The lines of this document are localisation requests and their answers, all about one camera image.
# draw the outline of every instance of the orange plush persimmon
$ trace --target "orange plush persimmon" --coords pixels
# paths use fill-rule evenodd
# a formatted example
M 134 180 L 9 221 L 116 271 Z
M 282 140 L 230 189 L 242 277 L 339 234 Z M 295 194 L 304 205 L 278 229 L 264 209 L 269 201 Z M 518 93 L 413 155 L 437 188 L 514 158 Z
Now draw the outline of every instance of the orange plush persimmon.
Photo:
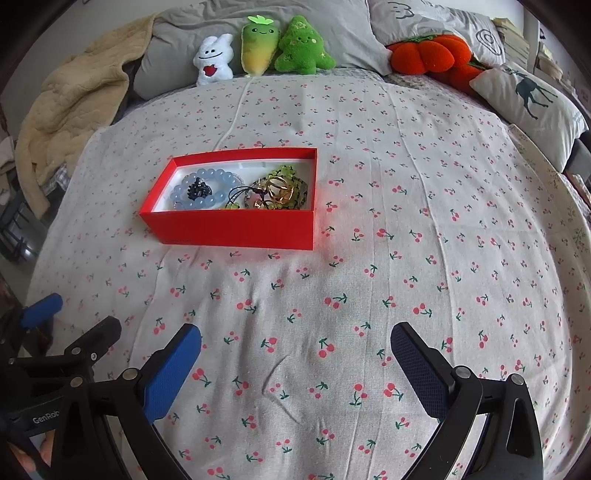
M 460 67 L 453 67 L 446 72 L 430 72 L 429 76 L 436 79 L 438 82 L 451 85 L 455 89 L 460 90 L 473 98 L 479 98 L 480 96 L 470 86 L 470 82 L 482 72 L 483 70 L 472 65 L 462 65 Z
M 418 75 L 445 72 L 470 61 L 470 48 L 455 35 L 429 35 L 388 46 L 392 50 L 390 63 L 400 73 Z

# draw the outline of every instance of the jewelry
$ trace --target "jewelry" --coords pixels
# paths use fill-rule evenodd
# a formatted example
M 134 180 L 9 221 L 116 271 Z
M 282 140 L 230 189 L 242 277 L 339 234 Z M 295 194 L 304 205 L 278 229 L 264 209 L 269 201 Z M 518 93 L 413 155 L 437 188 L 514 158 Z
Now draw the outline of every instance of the jewelry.
M 189 200 L 195 200 L 198 197 L 205 198 L 212 193 L 212 188 L 204 181 L 201 181 L 199 177 L 197 177 L 195 183 L 189 185 L 189 188 L 187 189 L 187 197 L 189 197 Z
M 299 210 L 308 196 L 308 185 L 296 177 L 296 171 L 288 165 L 273 170 L 264 178 L 252 183 L 251 187 L 252 192 L 262 190 L 265 194 L 250 202 L 252 195 L 245 191 L 245 208 Z
M 204 182 L 210 180 L 217 190 Z M 174 210 L 210 209 L 228 197 L 229 191 L 243 185 L 244 182 L 236 174 L 222 168 L 200 168 L 186 175 L 180 184 L 173 188 L 170 200 Z
M 246 187 L 246 186 L 234 187 L 228 193 L 228 202 L 226 203 L 224 208 L 225 209 L 239 209 L 240 205 L 236 201 L 238 200 L 238 197 L 242 194 L 244 194 L 244 208 L 248 208 L 247 202 L 248 202 L 248 199 L 250 198 L 250 196 L 248 195 L 249 191 L 259 195 L 261 197 L 261 200 L 264 200 L 265 195 L 267 194 L 265 190 L 258 189 L 256 187 Z

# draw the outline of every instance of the white plush bunny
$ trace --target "white plush bunny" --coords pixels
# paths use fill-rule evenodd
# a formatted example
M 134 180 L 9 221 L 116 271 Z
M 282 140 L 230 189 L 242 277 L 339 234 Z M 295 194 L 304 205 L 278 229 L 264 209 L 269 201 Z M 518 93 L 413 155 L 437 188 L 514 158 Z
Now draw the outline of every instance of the white plush bunny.
M 220 37 L 208 37 L 201 43 L 193 65 L 199 69 L 197 85 L 209 85 L 219 80 L 234 78 L 232 69 L 228 66 L 234 58 L 234 51 L 230 46 L 234 35 L 224 33 Z

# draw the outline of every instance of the blue gripper pad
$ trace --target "blue gripper pad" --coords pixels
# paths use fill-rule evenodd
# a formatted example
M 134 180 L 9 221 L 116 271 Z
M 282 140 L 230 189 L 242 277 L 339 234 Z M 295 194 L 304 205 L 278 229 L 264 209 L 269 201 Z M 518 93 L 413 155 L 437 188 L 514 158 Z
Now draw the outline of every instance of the blue gripper pad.
M 23 310 L 21 326 L 23 328 L 35 328 L 59 312 L 63 304 L 63 300 L 57 293 L 48 295 Z
M 200 352 L 201 332 L 195 325 L 186 324 L 163 350 L 154 352 L 148 360 L 161 362 L 159 370 L 144 389 L 144 414 L 148 422 L 153 423 L 166 416 Z
M 444 420 L 454 386 L 451 365 L 439 351 L 429 348 L 407 322 L 392 328 L 390 343 L 427 415 Z

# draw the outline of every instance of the pillow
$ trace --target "pillow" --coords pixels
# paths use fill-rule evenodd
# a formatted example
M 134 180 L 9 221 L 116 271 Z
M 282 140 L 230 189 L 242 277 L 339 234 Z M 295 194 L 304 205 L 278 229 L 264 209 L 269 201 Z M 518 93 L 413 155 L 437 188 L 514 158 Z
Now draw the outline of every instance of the pillow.
M 249 15 L 275 20 L 284 32 L 295 15 L 305 16 L 324 38 L 337 67 L 360 67 L 386 75 L 392 72 L 391 52 L 380 44 L 369 25 L 366 0 L 200 0 L 160 14 L 152 40 L 135 76 L 134 89 L 148 100 L 197 80 L 193 57 L 210 35 L 234 34 L 234 74 L 243 72 L 241 30 Z
M 531 138 L 556 170 L 564 170 L 575 139 L 588 130 L 573 102 L 512 61 L 482 72 L 470 86 Z
M 501 65 L 505 49 L 490 18 L 424 0 L 369 0 L 371 27 L 376 38 L 391 45 L 412 37 L 452 33 L 466 40 L 485 65 Z

